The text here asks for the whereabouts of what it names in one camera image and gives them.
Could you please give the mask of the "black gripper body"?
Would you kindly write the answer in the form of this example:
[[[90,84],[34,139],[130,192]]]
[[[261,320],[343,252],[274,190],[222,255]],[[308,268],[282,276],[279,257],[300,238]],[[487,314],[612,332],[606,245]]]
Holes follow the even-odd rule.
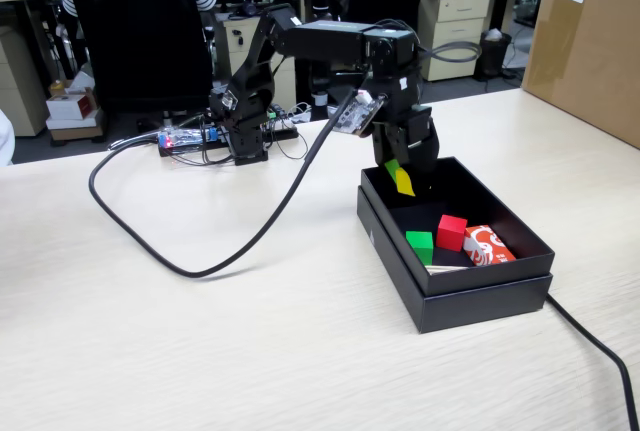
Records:
[[[400,126],[406,133],[403,151],[414,143],[439,143],[430,105],[421,103],[421,78],[413,71],[404,74],[372,72],[372,91],[386,98],[374,117],[375,123]]]

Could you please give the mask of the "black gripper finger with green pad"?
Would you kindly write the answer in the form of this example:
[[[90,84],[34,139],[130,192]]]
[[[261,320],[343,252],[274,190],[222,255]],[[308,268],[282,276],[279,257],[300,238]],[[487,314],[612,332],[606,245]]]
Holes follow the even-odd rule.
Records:
[[[403,128],[389,123],[375,123],[372,135],[374,156],[378,166],[384,167],[394,183],[397,183],[397,170],[405,161],[406,133]]]
[[[408,171],[411,175],[432,173],[436,167],[440,146],[438,143],[414,143],[408,147]]]

